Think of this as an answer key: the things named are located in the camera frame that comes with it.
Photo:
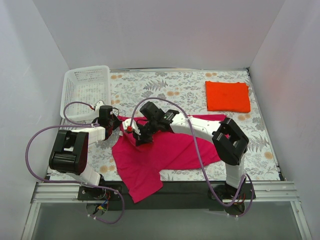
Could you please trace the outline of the magenta t shirt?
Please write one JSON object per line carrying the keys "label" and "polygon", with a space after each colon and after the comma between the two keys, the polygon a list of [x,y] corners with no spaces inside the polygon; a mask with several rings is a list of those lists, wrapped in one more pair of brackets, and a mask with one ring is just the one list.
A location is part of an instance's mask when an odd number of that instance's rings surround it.
{"label": "magenta t shirt", "polygon": [[134,203],[163,187],[162,170],[194,170],[220,161],[209,142],[161,131],[153,136],[151,143],[140,146],[136,146],[132,134],[124,133],[112,147],[112,156]]}

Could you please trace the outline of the white plastic basket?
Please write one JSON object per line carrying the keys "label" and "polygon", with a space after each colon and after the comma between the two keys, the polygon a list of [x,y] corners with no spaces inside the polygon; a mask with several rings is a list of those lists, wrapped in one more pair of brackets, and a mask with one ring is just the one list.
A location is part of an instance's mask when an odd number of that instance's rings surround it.
{"label": "white plastic basket", "polygon": [[103,101],[111,104],[111,75],[106,65],[75,68],[64,75],[60,116],[63,118],[65,106],[71,102],[83,102],[95,106]]}

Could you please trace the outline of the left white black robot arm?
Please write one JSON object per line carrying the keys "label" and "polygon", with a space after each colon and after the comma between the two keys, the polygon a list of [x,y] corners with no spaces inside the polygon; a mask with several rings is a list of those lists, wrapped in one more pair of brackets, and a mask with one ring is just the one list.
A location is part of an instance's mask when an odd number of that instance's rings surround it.
{"label": "left white black robot arm", "polygon": [[49,167],[66,174],[84,185],[95,200],[106,196],[107,182],[88,164],[89,145],[107,140],[122,123],[114,114],[115,108],[102,105],[92,124],[98,127],[59,130],[49,157]]}

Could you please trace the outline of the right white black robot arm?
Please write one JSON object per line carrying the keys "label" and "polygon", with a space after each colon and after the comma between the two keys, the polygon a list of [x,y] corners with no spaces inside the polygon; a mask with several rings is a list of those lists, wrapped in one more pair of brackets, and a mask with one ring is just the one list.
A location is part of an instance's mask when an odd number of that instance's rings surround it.
{"label": "right white black robot arm", "polygon": [[192,136],[193,140],[205,140],[215,147],[219,159],[225,163],[227,195],[232,199],[243,195],[246,180],[243,157],[248,150],[249,138],[233,119],[204,120],[187,115],[179,106],[163,111],[151,101],[139,102],[137,109],[146,118],[146,123],[139,124],[131,118],[124,126],[133,134],[136,145],[152,142],[157,132],[185,134]]}

